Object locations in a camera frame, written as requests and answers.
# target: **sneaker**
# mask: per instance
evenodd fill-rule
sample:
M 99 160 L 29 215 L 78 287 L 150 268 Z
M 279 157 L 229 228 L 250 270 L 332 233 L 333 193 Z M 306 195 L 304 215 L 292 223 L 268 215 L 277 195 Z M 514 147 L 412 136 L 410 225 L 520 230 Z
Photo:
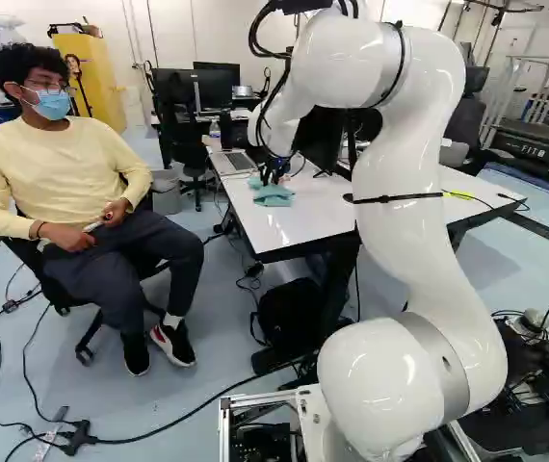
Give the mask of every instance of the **sneaker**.
M 124 349 L 124 365 L 131 375 L 139 377 L 150 369 L 150 357 L 144 334 L 120 334 Z
M 189 332 L 184 321 L 175 329 L 159 321 L 150 329 L 150 338 L 168 356 L 170 361 L 181 368 L 190 368 L 196 363 L 196 354 L 189 343 Z

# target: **man's right hand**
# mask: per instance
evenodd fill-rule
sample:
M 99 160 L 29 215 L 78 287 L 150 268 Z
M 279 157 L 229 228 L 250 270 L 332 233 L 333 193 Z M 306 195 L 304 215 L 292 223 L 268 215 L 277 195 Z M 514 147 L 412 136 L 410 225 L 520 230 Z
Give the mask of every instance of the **man's right hand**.
M 39 236 L 72 253 L 81 252 L 95 244 L 93 236 L 66 224 L 44 223 L 39 229 Z

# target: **blue surgical mask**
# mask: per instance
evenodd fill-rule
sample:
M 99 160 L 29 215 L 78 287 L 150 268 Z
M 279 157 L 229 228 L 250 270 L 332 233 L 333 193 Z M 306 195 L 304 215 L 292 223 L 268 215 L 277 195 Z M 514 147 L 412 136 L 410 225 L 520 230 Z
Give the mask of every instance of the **blue surgical mask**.
M 60 120 L 66 116 L 66 113 L 69 112 L 71 107 L 71 102 L 69 101 L 69 94 L 60 90 L 58 93 L 49 93 L 47 90 L 32 90 L 39 97 L 38 104 L 31 104 L 28 101 L 24 100 L 26 103 L 33 106 L 33 109 L 40 115 L 48 120 Z

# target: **white sock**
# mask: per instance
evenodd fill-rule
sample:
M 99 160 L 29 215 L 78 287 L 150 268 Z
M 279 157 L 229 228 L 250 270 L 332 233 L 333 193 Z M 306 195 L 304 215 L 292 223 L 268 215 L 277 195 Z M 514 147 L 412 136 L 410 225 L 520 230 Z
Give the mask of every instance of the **white sock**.
M 168 325 L 172 329 L 178 327 L 178 324 L 183 320 L 182 316 L 174 316 L 170 313 L 166 313 L 166 316 L 163 318 L 163 325 Z

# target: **water bottle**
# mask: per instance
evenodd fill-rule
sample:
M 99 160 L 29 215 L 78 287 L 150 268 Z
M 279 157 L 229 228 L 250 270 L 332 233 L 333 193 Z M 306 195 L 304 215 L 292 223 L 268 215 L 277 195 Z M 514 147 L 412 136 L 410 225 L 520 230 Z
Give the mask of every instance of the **water bottle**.
M 221 137 L 221 127 L 216 120 L 213 120 L 210 123 L 210 129 L 208 130 L 210 138 L 220 138 Z

